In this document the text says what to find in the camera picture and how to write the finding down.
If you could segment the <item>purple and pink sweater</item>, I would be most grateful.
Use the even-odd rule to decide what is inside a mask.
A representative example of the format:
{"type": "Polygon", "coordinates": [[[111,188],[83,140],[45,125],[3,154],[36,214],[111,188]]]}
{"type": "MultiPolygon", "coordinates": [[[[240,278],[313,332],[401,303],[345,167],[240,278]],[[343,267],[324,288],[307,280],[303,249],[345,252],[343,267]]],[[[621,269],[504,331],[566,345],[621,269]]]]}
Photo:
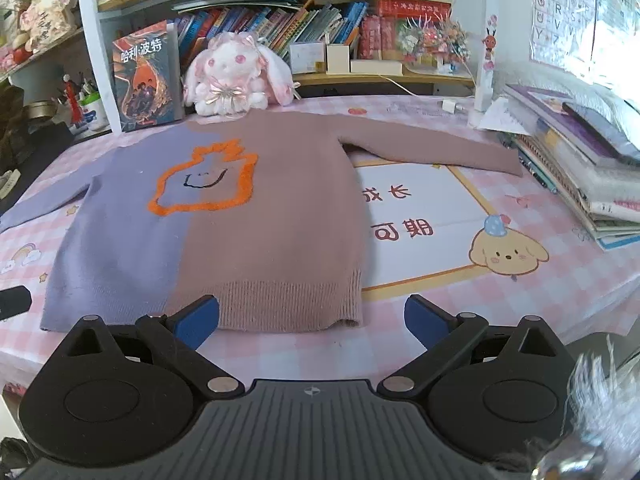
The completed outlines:
{"type": "Polygon", "coordinates": [[[520,174],[499,144],[346,115],[252,110],[183,122],[105,153],[1,218],[12,229],[78,202],[41,326],[129,324],[203,296],[226,330],[360,325],[371,233],[348,146],[394,162],[520,174]]]}

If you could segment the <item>white cream jar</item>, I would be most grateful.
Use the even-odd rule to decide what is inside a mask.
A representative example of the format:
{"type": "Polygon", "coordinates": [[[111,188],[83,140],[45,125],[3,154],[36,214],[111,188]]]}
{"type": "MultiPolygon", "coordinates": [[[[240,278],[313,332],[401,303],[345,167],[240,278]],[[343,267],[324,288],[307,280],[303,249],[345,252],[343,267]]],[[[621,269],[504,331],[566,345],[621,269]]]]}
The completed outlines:
{"type": "Polygon", "coordinates": [[[79,101],[79,104],[90,131],[98,132],[110,125],[99,92],[87,94],[79,101]]]}

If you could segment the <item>red hanging tassel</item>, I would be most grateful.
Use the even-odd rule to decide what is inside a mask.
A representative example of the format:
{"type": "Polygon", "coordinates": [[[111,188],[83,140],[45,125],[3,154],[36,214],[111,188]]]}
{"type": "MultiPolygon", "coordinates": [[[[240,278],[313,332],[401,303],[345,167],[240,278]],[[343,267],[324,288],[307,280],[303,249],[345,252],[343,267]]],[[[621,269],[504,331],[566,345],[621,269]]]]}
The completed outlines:
{"type": "Polygon", "coordinates": [[[78,103],[78,99],[76,98],[75,86],[72,83],[70,74],[63,75],[63,82],[65,94],[67,96],[67,102],[70,106],[70,111],[72,112],[72,123],[76,126],[79,126],[84,121],[84,115],[82,114],[82,109],[78,103]]]}

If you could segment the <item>white paper note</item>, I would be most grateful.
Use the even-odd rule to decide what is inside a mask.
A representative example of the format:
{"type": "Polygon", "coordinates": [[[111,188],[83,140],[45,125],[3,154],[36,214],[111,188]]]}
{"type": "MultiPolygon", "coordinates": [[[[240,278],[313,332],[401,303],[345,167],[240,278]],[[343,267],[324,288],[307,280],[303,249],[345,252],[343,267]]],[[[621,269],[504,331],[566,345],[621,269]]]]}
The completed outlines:
{"type": "Polygon", "coordinates": [[[476,128],[529,136],[527,129],[511,114],[509,99],[505,96],[500,96],[489,105],[486,112],[480,114],[476,128]]]}

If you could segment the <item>white charger plug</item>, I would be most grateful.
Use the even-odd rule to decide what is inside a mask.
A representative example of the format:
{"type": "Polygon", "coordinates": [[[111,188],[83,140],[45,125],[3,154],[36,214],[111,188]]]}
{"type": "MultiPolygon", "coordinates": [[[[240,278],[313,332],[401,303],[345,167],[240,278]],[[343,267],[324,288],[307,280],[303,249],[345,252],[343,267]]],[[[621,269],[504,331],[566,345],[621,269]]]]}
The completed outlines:
{"type": "Polygon", "coordinates": [[[448,114],[456,114],[463,110],[463,107],[455,100],[442,100],[442,110],[448,114]]]}

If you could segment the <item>stack of books right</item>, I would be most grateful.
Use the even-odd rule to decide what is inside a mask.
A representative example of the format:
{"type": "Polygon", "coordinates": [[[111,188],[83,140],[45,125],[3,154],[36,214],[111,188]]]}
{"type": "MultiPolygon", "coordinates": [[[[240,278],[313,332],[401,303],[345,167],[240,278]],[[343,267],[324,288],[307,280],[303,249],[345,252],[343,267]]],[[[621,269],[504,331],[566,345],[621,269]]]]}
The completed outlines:
{"type": "Polygon", "coordinates": [[[639,240],[639,147],[599,112],[556,90],[508,84],[506,134],[532,176],[604,250],[639,240]]]}

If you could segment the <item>pink white bunny plush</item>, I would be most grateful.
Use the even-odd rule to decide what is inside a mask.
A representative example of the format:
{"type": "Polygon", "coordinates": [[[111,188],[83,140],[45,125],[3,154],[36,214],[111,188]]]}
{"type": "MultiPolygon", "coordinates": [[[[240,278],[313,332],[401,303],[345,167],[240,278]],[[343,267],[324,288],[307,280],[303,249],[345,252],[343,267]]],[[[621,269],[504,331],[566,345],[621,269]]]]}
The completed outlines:
{"type": "Polygon", "coordinates": [[[295,96],[288,64],[250,32],[216,35],[183,76],[183,105],[204,117],[288,106],[295,96]]]}

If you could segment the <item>Harry Potter book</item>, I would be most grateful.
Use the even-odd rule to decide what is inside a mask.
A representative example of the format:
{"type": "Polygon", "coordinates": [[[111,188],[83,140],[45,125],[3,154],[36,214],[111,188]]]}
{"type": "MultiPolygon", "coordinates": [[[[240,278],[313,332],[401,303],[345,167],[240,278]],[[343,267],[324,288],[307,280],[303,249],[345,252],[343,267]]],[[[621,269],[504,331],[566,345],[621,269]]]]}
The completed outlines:
{"type": "Polygon", "coordinates": [[[125,132],[180,122],[184,117],[178,34],[160,21],[113,41],[113,75],[125,132]]]}

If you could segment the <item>flat beige box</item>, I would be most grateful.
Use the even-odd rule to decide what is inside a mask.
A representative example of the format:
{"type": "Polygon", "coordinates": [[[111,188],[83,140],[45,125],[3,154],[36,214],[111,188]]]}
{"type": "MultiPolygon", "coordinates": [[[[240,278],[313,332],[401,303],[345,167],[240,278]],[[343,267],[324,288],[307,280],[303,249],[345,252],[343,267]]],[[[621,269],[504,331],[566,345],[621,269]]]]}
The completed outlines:
{"type": "Polygon", "coordinates": [[[350,72],[357,75],[402,76],[404,66],[399,61],[390,60],[352,60],[350,72]]]}

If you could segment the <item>colourful toy bouquet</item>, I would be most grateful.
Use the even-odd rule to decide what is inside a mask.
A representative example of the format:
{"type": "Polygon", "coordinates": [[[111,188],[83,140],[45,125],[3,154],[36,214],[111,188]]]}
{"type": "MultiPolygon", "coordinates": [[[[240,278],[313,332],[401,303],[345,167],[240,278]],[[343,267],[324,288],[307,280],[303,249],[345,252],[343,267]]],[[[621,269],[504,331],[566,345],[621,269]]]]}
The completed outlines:
{"type": "Polygon", "coordinates": [[[398,25],[396,48],[411,68],[455,74],[468,67],[468,34],[450,18],[405,18],[398,25]]]}

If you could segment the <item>red boxed book set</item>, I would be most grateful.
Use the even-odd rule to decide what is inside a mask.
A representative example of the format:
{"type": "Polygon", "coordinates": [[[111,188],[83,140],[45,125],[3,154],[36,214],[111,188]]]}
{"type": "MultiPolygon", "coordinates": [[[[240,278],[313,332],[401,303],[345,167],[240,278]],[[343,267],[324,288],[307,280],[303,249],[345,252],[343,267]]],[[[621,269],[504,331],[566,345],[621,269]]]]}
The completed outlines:
{"type": "Polygon", "coordinates": [[[358,60],[402,60],[396,48],[398,25],[405,18],[448,18],[450,0],[367,0],[359,25],[358,60]]]}

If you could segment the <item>small white box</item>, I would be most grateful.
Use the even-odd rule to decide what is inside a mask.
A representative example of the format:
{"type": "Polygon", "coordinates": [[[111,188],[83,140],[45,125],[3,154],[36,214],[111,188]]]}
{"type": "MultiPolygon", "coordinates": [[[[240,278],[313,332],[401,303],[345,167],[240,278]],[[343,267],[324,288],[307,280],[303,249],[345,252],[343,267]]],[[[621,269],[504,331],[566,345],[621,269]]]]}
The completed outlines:
{"type": "Polygon", "coordinates": [[[296,42],[288,47],[288,64],[293,75],[326,71],[326,44],[323,41],[296,42]]]}

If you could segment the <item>wooden bookshelf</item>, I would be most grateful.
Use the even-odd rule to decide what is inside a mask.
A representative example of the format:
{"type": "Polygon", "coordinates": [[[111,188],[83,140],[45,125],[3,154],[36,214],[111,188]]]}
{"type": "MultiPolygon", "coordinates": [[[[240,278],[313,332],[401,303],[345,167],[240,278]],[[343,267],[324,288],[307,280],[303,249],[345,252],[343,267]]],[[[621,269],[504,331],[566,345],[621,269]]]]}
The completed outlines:
{"type": "Polygon", "coordinates": [[[469,68],[454,0],[79,0],[115,132],[290,102],[312,86],[451,82],[469,68]]]}

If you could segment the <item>row of colourful books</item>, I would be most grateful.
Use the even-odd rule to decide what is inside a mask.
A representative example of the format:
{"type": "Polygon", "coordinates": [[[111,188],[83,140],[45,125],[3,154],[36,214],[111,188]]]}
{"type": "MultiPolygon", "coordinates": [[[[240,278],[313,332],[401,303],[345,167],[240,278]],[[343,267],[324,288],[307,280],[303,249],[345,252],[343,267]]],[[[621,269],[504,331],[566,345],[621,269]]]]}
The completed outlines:
{"type": "Polygon", "coordinates": [[[221,32],[250,32],[260,44],[288,60],[296,42],[350,44],[368,10],[365,1],[191,0],[172,7],[178,14],[183,62],[201,52],[221,32]]]}

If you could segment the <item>alphabet wall poster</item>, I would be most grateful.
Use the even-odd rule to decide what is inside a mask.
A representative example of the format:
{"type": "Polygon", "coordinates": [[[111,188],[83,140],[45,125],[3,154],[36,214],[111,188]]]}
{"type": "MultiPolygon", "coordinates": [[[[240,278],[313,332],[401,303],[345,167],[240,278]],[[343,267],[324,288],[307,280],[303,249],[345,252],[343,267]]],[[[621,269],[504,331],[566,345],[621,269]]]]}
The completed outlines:
{"type": "Polygon", "coordinates": [[[639,0],[533,0],[530,59],[634,99],[639,0]]]}

